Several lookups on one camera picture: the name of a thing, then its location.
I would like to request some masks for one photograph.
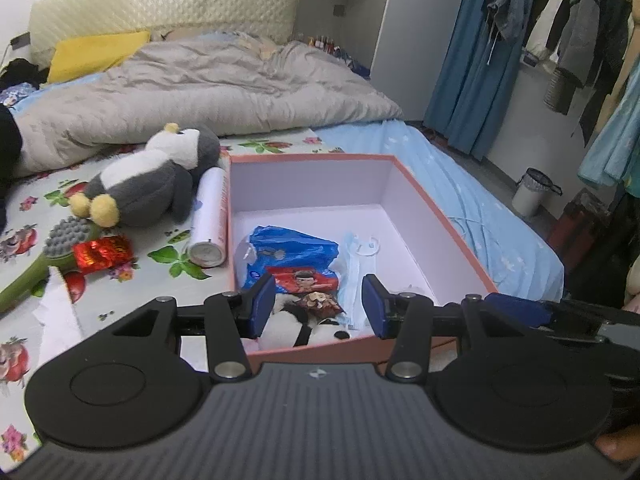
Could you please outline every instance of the blue bedsheet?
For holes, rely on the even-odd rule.
[[[559,300],[558,256],[521,219],[418,130],[402,121],[315,129],[348,153],[395,155],[429,193],[474,251],[498,290],[529,300]]]

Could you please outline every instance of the pink box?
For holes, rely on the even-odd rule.
[[[340,243],[351,231],[380,242],[376,275],[388,290],[424,290],[435,304],[497,292],[455,227],[392,155],[282,154],[230,157],[228,265],[258,225],[275,225]],[[434,338],[433,347],[451,338]],[[394,342],[374,336],[249,355],[287,363],[388,360]]]

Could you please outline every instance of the penguin plush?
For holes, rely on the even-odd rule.
[[[323,319],[309,334],[308,345],[323,345],[350,339],[349,332],[335,319],[328,317]]]
[[[176,222],[189,216],[192,189],[220,158],[218,137],[208,128],[181,130],[169,123],[144,150],[108,165],[69,199],[71,211],[103,228],[145,227],[169,211]]]
[[[313,346],[344,341],[351,336],[333,318],[318,321],[291,294],[276,294],[271,317],[258,339],[260,350]]]
[[[299,306],[292,294],[276,294],[271,316],[258,339],[260,350],[276,350],[306,345],[312,327],[317,323],[308,311]]]

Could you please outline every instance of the hand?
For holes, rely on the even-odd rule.
[[[616,462],[637,458],[640,456],[640,425],[602,435],[595,445],[602,454]]]

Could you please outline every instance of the white trash bin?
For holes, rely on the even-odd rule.
[[[540,203],[548,192],[562,196],[562,188],[542,171],[529,168],[518,183],[518,190],[511,201],[511,205],[518,215],[530,218],[535,215]]]

